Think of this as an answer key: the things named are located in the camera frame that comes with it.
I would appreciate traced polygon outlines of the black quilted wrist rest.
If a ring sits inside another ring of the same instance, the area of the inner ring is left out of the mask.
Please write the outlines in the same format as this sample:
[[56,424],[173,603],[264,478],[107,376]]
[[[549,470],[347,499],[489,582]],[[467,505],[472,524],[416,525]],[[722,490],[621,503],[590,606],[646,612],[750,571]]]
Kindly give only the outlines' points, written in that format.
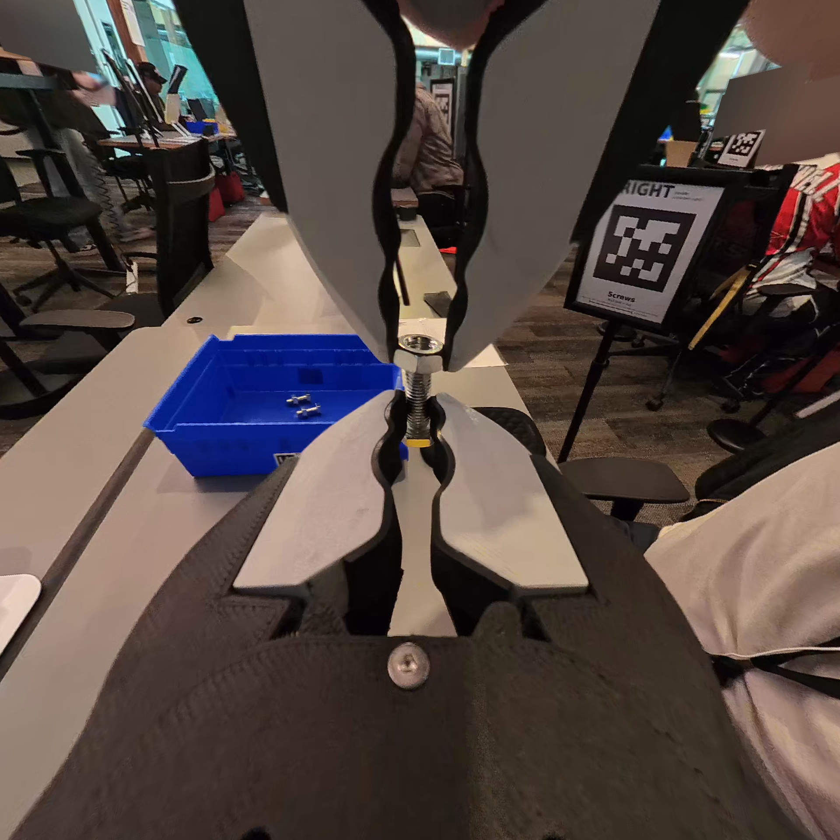
[[506,406],[475,406],[474,410],[506,430],[531,455],[546,457],[548,449],[530,415]]

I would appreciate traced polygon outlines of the white stand base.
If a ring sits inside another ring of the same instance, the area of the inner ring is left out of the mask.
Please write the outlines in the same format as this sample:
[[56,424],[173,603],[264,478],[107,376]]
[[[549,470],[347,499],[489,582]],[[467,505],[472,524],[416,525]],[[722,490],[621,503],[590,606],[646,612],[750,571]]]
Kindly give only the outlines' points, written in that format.
[[41,581],[32,574],[1,575],[1,653],[37,603]]

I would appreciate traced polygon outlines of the small marker card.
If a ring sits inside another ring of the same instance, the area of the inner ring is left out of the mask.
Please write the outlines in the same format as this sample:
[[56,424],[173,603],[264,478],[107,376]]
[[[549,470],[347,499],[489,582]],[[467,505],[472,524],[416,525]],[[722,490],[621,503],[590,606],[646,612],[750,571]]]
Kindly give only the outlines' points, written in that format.
[[716,164],[728,169],[748,170],[754,167],[754,159],[760,150],[766,134],[765,129],[734,133],[723,140],[721,153]]

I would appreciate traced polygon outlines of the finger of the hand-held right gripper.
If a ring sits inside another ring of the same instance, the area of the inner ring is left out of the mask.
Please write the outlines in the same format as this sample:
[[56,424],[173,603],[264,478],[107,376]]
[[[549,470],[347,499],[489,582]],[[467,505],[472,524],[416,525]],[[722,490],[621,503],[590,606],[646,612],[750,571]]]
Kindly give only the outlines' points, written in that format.
[[397,2],[244,2],[287,215],[332,301],[383,362],[396,350],[392,167],[413,118]]
[[495,342],[571,249],[659,2],[543,2],[501,34],[481,74],[477,158],[484,223],[464,271],[465,315],[448,340],[459,371]]

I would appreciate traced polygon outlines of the red container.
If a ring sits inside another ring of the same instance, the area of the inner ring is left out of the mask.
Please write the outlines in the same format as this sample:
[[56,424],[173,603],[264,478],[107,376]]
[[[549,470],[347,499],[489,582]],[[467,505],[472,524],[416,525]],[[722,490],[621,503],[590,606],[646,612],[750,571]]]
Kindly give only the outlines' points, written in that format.
[[215,184],[209,193],[207,219],[216,222],[226,213],[226,208],[242,203],[246,198],[244,185],[236,171],[215,175]]

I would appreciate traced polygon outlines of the laminated paper sheet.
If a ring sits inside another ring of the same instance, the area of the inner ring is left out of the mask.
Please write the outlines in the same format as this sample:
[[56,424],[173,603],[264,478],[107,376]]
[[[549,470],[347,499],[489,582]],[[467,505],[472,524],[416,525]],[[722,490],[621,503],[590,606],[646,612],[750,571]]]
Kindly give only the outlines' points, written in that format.
[[[444,318],[405,318],[399,323],[398,336],[401,338],[409,334],[422,334],[441,343],[445,341],[446,320]],[[497,348],[492,344],[486,346],[465,366],[472,368],[503,367],[506,362],[502,359]]]

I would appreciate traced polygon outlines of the black high-back office chair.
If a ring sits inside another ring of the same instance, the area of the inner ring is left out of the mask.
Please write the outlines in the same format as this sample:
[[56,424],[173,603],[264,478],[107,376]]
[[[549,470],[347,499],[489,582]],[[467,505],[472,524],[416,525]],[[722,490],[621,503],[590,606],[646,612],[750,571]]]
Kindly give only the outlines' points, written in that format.
[[118,299],[134,329],[160,327],[214,269],[208,218],[216,173],[207,141],[147,149],[143,161],[154,192],[156,287]]

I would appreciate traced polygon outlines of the black framed marker sign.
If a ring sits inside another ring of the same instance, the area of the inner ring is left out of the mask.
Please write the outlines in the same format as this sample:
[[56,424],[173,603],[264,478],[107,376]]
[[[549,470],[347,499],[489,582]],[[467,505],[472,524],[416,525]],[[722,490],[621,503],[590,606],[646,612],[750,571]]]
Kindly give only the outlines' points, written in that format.
[[663,333],[749,174],[642,164],[581,242],[564,306]]

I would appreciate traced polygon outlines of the steel hex bolt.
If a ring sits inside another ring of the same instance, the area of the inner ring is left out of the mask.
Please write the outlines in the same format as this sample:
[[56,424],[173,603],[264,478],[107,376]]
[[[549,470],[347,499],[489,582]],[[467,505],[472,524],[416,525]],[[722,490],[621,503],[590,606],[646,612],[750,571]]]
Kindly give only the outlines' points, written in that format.
[[409,448],[428,448],[432,445],[431,422],[427,414],[427,401],[431,396],[432,374],[402,371],[406,397],[406,435]]

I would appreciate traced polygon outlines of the steel hex nut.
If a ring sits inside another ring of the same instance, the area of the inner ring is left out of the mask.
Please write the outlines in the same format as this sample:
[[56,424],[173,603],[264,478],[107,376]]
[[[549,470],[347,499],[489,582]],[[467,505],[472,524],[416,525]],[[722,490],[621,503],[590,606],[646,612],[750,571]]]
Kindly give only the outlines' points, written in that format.
[[402,371],[432,375],[444,367],[445,344],[442,340],[422,333],[399,336],[392,363]]

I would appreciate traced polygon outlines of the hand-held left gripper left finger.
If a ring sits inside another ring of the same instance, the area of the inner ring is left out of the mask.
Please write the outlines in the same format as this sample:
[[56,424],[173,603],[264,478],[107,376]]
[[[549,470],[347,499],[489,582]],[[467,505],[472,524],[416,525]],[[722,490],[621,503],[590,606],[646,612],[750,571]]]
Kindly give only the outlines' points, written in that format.
[[403,391],[384,391],[321,433],[291,468],[233,582],[239,594],[351,594],[386,536],[403,471]]

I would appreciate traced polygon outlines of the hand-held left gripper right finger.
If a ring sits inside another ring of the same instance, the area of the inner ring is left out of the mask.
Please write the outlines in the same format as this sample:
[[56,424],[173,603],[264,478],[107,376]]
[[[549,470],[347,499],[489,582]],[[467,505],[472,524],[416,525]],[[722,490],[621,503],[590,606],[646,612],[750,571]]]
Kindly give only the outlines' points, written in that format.
[[443,545],[514,595],[566,595],[589,584],[531,453],[453,396],[436,396],[452,476],[437,503]]

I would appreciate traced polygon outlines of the black sign tripod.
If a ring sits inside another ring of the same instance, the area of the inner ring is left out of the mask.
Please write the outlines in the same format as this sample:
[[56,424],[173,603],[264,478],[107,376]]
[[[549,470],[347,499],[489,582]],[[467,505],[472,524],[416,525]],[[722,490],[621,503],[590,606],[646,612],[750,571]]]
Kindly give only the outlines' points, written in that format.
[[569,459],[595,389],[613,359],[669,358],[679,350],[679,343],[673,337],[643,332],[611,319],[601,323],[597,330],[602,336],[601,341],[563,439],[557,457],[560,463]]

